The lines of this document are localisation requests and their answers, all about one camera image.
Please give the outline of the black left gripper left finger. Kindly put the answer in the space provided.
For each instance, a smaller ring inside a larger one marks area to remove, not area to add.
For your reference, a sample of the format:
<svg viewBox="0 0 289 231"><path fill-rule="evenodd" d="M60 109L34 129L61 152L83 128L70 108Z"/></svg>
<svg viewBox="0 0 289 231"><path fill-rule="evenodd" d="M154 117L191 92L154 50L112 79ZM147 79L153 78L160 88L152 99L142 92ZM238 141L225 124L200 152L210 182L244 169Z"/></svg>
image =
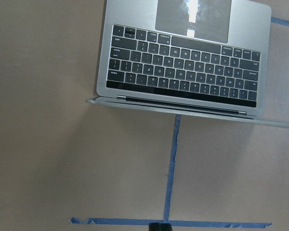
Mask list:
<svg viewBox="0 0 289 231"><path fill-rule="evenodd" d="M161 224L160 223L150 223L149 224L149 231L161 231Z"/></svg>

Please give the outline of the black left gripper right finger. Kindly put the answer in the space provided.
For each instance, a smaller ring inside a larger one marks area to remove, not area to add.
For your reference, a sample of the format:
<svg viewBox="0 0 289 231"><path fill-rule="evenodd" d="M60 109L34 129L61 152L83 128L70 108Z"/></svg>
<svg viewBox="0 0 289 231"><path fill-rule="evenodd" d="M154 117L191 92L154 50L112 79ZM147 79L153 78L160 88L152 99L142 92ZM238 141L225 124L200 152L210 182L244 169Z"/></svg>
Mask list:
<svg viewBox="0 0 289 231"><path fill-rule="evenodd" d="M169 223L161 223L160 224L161 231L171 231L171 224Z"/></svg>

